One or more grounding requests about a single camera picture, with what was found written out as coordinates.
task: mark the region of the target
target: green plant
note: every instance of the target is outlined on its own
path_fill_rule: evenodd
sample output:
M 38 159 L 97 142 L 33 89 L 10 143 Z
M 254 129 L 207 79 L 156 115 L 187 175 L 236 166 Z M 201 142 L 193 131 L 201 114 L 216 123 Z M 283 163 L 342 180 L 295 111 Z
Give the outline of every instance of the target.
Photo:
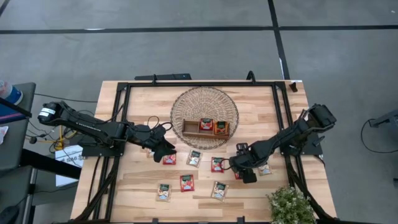
M 272 210 L 272 224 L 314 224 L 310 198 L 293 187 L 281 187 L 267 195 Z

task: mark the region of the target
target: black metal frame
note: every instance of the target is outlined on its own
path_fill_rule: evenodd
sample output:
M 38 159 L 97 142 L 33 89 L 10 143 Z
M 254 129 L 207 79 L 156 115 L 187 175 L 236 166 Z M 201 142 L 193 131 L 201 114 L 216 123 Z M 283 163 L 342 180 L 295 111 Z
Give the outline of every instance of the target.
M 130 93 L 131 93 L 131 89 L 134 87 L 173 87 L 173 86 L 269 86 L 272 88 L 272 95 L 274 98 L 274 103 L 275 103 L 275 111 L 276 111 L 276 116 L 277 116 L 277 120 L 278 120 L 278 125 L 279 125 L 279 129 L 283 130 L 284 129 L 284 122 L 283 122 L 283 117 L 282 117 L 282 112 L 280 109 L 280 102 L 279 102 L 279 96 L 278 96 L 278 91 L 277 89 L 280 89 L 282 92 L 282 97 L 283 97 L 283 101 L 284 101 L 284 106 L 286 109 L 286 113 L 287 113 L 287 120 L 289 125 L 293 124 L 293 119 L 292 119 L 292 115 L 291 115 L 291 111 L 290 111 L 290 105 L 289 105 L 289 100 L 287 98 L 287 89 L 286 89 L 286 85 L 285 85 L 285 81 L 274 81 L 274 82 L 258 82 L 253 74 L 252 71 L 250 71 L 248 73 L 248 76 L 246 78 L 246 81 L 241 81 L 241 82 L 231 82 L 231 81 L 225 81 L 225 82 L 203 82 L 203 81 L 164 81 L 164 82 L 160 82 L 157 81 L 157 77 L 156 75 L 153 76 L 152 81 L 149 82 L 140 82 L 140 83 L 118 83 L 118 87 L 116 90 L 116 96 L 115 96 L 115 101 L 114 101 L 114 107 L 113 107 L 113 113 L 112 116 L 113 121 L 116 120 L 115 114 L 117 113 L 117 110 L 119 108 L 119 104 L 120 104 L 120 97 L 121 97 L 121 93 L 123 90 L 126 91 L 125 93 L 125 97 L 124 97 L 124 103 L 123 103 L 123 112 L 122 112 L 122 116 L 121 119 L 122 121 L 127 120 L 127 111 L 129 108 L 129 99 L 130 99 Z M 291 160 L 290 160 L 290 156 L 288 154 L 284 154 L 285 157 L 285 163 L 286 163 L 286 168 L 288 169 L 288 167 L 291 167 Z M 111 218 L 111 212 L 112 212 L 112 207 L 113 207 L 113 198 L 114 198 L 114 191 L 116 188 L 116 177 L 118 174 L 118 166 L 119 166 L 119 161 L 120 161 L 120 156 L 115 157 L 114 158 L 114 165 L 113 167 L 116 168 L 116 170 L 113 170 L 113 175 L 114 178 L 112 179 L 112 181 L 109 184 L 109 191 L 108 191 L 108 202 L 107 202 L 107 206 L 106 206 L 106 213 L 105 213 L 105 220 L 110 220 Z M 298 167 L 298 173 L 299 173 L 299 178 L 300 181 L 302 183 L 302 185 L 305 187 L 305 189 L 307 189 L 307 185 L 305 183 L 305 176 L 304 176 L 304 172 L 303 172 L 303 167 L 302 167 L 302 161 L 300 158 L 300 155 L 296 156 L 296 165 Z M 107 172 L 108 172 L 108 166 L 109 166 L 109 157 L 105 157 L 104 161 L 103 161 L 103 167 L 101 170 L 101 175 L 100 175 L 100 180 L 99 180 L 99 186 L 101 186 L 101 188 L 108 188 L 108 186 L 104 185 L 106 176 L 107 176 Z M 288 177 L 289 177 L 289 185 L 290 186 L 294 186 L 295 185 L 295 181 L 293 178 L 291 178 L 291 176 L 289 175 L 289 170 L 287 170 L 288 173 Z M 95 205 L 95 209 L 94 209 L 94 215 L 93 215 L 93 219 L 97 220 L 99 219 L 99 214 L 100 214 L 100 206 L 101 206 L 101 201 L 99 200 L 98 203 Z

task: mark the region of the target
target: white label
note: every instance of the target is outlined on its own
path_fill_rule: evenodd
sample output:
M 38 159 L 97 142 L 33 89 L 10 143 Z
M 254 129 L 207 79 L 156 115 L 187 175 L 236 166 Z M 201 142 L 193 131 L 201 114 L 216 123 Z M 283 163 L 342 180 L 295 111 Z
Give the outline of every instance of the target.
M 55 110 L 51 110 L 51 109 L 48 109 L 48 108 L 43 108 L 42 111 L 50 113 L 50 114 L 55 114 Z
M 46 113 L 46 112 L 40 112 L 40 113 L 39 113 L 39 116 L 49 116 L 49 114 Z

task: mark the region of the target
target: table leg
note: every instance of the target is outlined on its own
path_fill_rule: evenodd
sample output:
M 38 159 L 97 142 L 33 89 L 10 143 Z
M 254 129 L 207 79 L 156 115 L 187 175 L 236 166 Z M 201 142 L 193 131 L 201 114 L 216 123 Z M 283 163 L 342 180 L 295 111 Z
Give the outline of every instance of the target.
M 21 161 L 19 164 L 21 166 L 32 166 L 36 169 L 53 172 L 65 177 L 71 177 L 74 179 L 80 178 L 81 168 L 51 159 L 27 149 L 22 150 Z

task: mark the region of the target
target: gray carpet floor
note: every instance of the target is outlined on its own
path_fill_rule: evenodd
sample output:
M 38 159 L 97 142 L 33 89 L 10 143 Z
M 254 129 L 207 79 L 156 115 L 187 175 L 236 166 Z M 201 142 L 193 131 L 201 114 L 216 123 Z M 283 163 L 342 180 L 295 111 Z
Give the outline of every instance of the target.
M 274 2 L 280 26 L 398 24 L 395 0 Z M 271 25 L 268 3 L 260 0 L 10 0 L 0 17 L 0 30 Z M 290 78 L 303 80 L 310 104 L 326 104 L 338 120 L 322 142 L 338 216 L 396 223 L 398 153 L 369 152 L 359 134 L 367 119 L 398 109 L 398 30 L 280 33 Z M 0 34 L 1 79 L 36 82 L 37 93 L 65 98 L 96 100 L 103 80 L 154 73 L 238 79 L 249 70 L 257 79 L 282 79 L 273 31 Z M 35 97 L 34 117 L 49 100 Z M 95 104 L 70 106 L 95 111 Z M 364 140 L 378 151 L 398 144 L 387 126 L 367 127 Z M 48 145 L 25 146 L 48 154 Z M 38 206 L 34 223 L 66 221 L 73 193 Z

